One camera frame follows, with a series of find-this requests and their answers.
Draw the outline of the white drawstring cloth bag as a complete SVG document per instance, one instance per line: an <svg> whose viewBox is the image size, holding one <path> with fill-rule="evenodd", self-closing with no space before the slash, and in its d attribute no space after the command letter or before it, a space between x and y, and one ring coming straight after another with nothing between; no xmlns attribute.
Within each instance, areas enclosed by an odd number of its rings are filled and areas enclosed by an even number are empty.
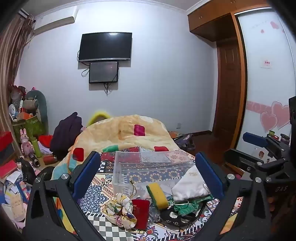
<svg viewBox="0 0 296 241"><path fill-rule="evenodd" d="M185 201L210 194L204 179L196 166L192 166L180 181L171 189L174 201Z"/></svg>

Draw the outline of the green knitted cloth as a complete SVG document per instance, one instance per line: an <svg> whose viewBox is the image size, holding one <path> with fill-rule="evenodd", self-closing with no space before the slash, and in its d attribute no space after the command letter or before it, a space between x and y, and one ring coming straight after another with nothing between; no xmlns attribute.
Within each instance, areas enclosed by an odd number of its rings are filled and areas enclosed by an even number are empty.
<svg viewBox="0 0 296 241"><path fill-rule="evenodd" d="M173 211L180 216L186 216L190 213L196 213L201 209L202 205L211 201L213 196L211 194L204 197L196 197L183 201L175 201L172 196L167 198L169 207L173 208Z"/></svg>

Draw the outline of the black white patterned cloth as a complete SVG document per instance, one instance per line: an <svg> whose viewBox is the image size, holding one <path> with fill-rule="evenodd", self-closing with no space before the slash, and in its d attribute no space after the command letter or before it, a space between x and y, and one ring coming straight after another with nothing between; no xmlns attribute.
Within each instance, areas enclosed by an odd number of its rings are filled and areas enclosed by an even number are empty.
<svg viewBox="0 0 296 241"><path fill-rule="evenodd" d="M174 227L184 227L196 221L205 207L206 206L203 205L196 213L191 212L185 216L182 216L175 212L173 207L169 209L163 209L160 211L160 219L166 225Z"/></svg>

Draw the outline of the floral silk scarf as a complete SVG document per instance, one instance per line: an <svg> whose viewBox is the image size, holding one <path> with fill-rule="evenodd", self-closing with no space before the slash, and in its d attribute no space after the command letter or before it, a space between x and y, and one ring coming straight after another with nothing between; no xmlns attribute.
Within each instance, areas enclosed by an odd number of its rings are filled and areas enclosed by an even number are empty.
<svg viewBox="0 0 296 241"><path fill-rule="evenodd" d="M102 213L109 222L126 230L133 229L137 224L132 200L122 193L116 193L113 199L104 205Z"/></svg>

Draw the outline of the yellow green sponge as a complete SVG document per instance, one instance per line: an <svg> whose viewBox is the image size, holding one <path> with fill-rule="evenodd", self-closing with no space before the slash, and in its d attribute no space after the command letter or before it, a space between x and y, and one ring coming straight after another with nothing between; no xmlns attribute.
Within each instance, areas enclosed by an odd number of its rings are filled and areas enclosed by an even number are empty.
<svg viewBox="0 0 296 241"><path fill-rule="evenodd" d="M169 206L168 200L158 183L150 183L146 186L146 188L152 199L153 205L158 210L163 210L168 208Z"/></svg>

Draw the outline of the red fabric pouch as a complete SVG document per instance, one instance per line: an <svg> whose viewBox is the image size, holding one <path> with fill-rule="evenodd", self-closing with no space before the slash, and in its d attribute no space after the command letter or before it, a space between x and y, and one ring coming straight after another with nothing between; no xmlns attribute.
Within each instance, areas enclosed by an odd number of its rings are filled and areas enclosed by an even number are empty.
<svg viewBox="0 0 296 241"><path fill-rule="evenodd" d="M148 219L149 219L150 202L148 200L133 199L132 204L133 204L133 215L137 219L137 223L134 228L137 230L145 230L147 228Z"/></svg>

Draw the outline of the clear plastic storage box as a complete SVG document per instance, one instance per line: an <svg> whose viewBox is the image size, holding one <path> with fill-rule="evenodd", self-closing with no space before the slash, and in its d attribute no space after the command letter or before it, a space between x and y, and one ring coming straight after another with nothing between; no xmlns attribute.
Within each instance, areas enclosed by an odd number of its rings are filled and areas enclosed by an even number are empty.
<svg viewBox="0 0 296 241"><path fill-rule="evenodd" d="M147 185L158 183L165 196L194 165L182 150L168 152L115 153L112 175L113 193L122 193L132 199L148 199Z"/></svg>

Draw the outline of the white wardrobe sliding door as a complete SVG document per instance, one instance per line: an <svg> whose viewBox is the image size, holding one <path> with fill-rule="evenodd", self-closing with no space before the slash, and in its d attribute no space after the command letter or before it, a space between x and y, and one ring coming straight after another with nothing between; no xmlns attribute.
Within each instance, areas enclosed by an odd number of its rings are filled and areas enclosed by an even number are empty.
<svg viewBox="0 0 296 241"><path fill-rule="evenodd" d="M291 135L288 100L295 96L295 37L272 9L236 16L247 61L247 97L241 133Z"/></svg>

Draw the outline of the purple grey backpack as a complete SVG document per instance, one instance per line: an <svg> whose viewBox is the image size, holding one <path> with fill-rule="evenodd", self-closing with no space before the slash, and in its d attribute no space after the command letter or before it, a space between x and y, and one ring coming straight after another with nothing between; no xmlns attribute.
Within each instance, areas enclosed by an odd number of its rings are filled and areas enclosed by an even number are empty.
<svg viewBox="0 0 296 241"><path fill-rule="evenodd" d="M181 150L184 150L186 152L194 151L196 149L196 146L192 139L193 136L194 135L192 133L182 135L178 134L176 138L173 138L173 140Z"/></svg>

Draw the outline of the patchwork patterned bed sheet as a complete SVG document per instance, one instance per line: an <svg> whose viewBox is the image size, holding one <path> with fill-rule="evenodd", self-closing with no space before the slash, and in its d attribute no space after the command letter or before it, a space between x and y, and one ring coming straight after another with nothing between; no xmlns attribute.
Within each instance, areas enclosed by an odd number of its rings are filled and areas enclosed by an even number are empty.
<svg viewBox="0 0 296 241"><path fill-rule="evenodd" d="M110 146L78 205L106 240L190 240L219 204L192 155Z"/></svg>

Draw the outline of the red box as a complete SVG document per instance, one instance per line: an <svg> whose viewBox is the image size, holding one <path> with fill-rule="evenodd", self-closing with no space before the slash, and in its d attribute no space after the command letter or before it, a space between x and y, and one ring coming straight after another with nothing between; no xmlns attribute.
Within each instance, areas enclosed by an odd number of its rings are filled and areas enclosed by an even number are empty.
<svg viewBox="0 0 296 241"><path fill-rule="evenodd" d="M13 142L11 132L0 132L0 151L3 151Z"/></svg>

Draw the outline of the dark purple garment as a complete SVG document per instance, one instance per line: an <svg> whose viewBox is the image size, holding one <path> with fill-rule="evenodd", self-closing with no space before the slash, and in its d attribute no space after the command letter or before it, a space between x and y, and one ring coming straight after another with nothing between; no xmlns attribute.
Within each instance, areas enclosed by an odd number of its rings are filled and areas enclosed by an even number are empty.
<svg viewBox="0 0 296 241"><path fill-rule="evenodd" d="M59 122L50 142L50 151L58 161L67 156L68 149L74 145L82 127L82 118L78 116L77 112Z"/></svg>

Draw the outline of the yellow plush item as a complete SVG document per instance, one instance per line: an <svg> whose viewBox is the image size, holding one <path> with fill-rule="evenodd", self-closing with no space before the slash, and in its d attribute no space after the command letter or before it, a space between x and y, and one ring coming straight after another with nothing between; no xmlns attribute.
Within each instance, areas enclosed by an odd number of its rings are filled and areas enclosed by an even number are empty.
<svg viewBox="0 0 296 241"><path fill-rule="evenodd" d="M103 121L105 119L111 118L111 115L105 111L97 111L95 112L90 120L88 121L87 126L93 125L96 122Z"/></svg>

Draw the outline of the white air conditioner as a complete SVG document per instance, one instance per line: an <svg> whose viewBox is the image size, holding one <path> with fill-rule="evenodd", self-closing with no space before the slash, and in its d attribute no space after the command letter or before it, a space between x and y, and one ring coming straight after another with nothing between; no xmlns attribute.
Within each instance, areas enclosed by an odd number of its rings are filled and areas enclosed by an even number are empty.
<svg viewBox="0 0 296 241"><path fill-rule="evenodd" d="M33 36L37 36L49 30L75 23L78 6L58 9L42 13L34 18Z"/></svg>

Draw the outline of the large black wall television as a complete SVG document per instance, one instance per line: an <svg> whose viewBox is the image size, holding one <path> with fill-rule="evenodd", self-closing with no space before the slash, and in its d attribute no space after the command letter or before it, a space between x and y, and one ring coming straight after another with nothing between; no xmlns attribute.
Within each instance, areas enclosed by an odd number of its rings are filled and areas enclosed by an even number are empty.
<svg viewBox="0 0 296 241"><path fill-rule="evenodd" d="M81 37L78 61L130 60L131 54L132 33L88 33Z"/></svg>

